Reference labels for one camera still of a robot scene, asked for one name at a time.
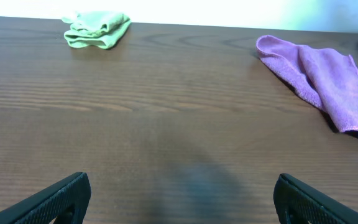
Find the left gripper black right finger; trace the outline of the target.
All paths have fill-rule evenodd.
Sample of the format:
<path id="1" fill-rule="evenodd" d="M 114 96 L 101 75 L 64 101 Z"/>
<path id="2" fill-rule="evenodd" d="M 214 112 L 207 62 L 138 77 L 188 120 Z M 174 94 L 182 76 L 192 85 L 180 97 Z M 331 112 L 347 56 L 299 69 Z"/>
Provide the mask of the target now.
<path id="1" fill-rule="evenodd" d="M 281 224 L 358 224 L 358 212 L 290 174 L 279 175 L 273 202 Z"/>

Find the purple microfiber cloth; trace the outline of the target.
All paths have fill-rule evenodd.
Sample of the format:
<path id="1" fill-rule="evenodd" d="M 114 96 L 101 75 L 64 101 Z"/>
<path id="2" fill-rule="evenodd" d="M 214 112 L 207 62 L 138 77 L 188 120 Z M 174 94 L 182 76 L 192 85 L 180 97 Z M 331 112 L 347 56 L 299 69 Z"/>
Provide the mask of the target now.
<path id="1" fill-rule="evenodd" d="M 358 132 L 358 68 L 351 55 L 272 35 L 256 41 L 259 59 L 295 93 L 329 115 L 339 132 Z"/>

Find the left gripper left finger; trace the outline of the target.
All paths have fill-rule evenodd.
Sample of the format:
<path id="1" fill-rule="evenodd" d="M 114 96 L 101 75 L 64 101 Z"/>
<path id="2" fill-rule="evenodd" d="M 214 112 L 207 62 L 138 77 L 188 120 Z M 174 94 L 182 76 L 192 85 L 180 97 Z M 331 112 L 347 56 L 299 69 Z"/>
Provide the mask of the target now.
<path id="1" fill-rule="evenodd" d="M 85 172 L 75 172 L 0 211 L 0 224 L 82 224 L 91 198 Z"/>

